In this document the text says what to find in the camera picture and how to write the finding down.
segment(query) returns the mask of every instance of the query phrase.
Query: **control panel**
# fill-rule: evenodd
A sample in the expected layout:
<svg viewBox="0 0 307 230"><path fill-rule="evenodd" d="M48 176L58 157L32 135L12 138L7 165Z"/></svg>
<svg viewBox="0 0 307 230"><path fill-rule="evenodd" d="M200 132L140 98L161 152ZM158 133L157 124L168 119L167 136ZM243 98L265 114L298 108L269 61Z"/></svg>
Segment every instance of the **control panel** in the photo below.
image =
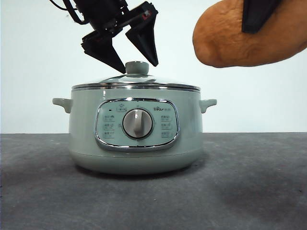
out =
<svg viewBox="0 0 307 230"><path fill-rule="evenodd" d="M147 151L170 147L179 131L177 110L170 101L125 98L99 106L94 132L109 150Z"/></svg>

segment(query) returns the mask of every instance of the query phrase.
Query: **stainless steel rim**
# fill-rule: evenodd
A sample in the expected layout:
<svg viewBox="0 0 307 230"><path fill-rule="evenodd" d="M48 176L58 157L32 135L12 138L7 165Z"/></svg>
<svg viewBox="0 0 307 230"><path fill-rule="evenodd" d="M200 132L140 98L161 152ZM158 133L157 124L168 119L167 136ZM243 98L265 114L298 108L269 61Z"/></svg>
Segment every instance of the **stainless steel rim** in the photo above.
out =
<svg viewBox="0 0 307 230"><path fill-rule="evenodd" d="M92 87L108 87L108 89L113 89L114 87L141 87L142 89L148 89L152 87L163 87L167 88L178 88L178 89L190 89L200 91L200 87L193 85L184 85L184 84L171 84L171 83L154 83L154 82L141 82L141 83L122 83L122 82L105 82L105 83L90 83L90 84L81 84L75 85L72 87L73 90L80 88L92 88Z"/></svg>
<svg viewBox="0 0 307 230"><path fill-rule="evenodd" d="M177 90L177 91L188 91L188 92L198 92L200 93L200 88L188 89L188 88L179 88L179 87L166 87L166 86L141 86L141 85L125 85L125 86L95 86L95 87L80 87L80 88L72 88L72 92L74 91L83 91L83 90Z"/></svg>

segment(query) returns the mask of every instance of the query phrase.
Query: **robotic arm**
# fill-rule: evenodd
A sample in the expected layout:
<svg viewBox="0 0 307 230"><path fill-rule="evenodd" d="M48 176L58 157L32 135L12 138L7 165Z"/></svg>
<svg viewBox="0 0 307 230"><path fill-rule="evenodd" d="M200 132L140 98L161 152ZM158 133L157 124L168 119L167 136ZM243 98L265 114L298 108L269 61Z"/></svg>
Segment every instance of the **robotic arm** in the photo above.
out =
<svg viewBox="0 0 307 230"><path fill-rule="evenodd" d="M84 52L110 67L125 73L125 66L112 45L112 38L130 25L126 33L127 38L154 66L158 65L158 58L154 43L154 23L158 11L145 1L140 6L129 11L125 0L74 0L73 8L70 0L63 0L66 9L78 24L89 23L94 31L82 39ZM82 21L75 10L82 13Z"/></svg>

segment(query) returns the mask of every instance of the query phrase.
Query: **brown potato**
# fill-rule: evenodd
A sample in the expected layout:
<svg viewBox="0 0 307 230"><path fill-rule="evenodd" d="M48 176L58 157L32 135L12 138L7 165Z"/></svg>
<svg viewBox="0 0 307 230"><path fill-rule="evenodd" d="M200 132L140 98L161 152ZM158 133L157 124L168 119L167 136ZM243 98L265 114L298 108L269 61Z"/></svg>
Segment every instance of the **brown potato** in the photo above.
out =
<svg viewBox="0 0 307 230"><path fill-rule="evenodd" d="M208 8L193 33L199 61L222 68L258 66L289 58L307 47L307 0L283 0L256 34L241 32L243 0Z"/></svg>

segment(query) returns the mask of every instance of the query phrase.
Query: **gray table surface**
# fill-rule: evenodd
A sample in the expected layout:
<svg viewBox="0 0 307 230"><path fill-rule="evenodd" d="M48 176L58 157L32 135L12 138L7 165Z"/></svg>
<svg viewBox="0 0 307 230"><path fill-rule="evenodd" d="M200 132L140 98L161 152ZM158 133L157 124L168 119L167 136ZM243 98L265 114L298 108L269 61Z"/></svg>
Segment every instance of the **gray table surface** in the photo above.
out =
<svg viewBox="0 0 307 230"><path fill-rule="evenodd" d="M192 166L75 166L67 134L1 135L4 230L306 230L307 133L204 134Z"/></svg>

